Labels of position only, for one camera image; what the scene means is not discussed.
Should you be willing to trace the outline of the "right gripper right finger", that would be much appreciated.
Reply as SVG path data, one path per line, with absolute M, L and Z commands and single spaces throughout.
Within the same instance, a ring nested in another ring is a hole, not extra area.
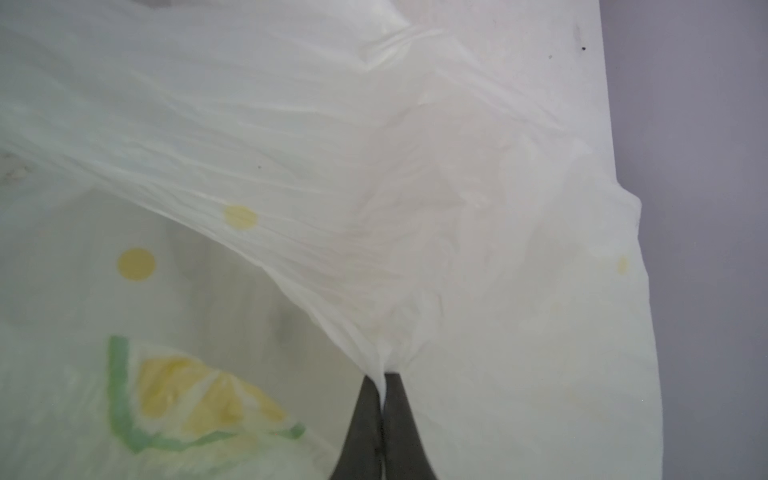
M 385 476 L 389 480 L 436 480 L 423 447 L 401 376 L 387 373 L 382 413 Z

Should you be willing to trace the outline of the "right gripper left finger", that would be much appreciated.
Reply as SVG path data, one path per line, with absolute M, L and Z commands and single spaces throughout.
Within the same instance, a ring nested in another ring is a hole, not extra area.
M 330 480 L 381 480 L 382 434 L 380 398 L 369 378 L 362 381 L 340 457 Z

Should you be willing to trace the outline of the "white plastic bag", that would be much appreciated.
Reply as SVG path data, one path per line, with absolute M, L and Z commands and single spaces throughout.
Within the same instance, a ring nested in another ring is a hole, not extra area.
M 641 205 L 388 1 L 1 5 L 1 475 L 658 479 Z

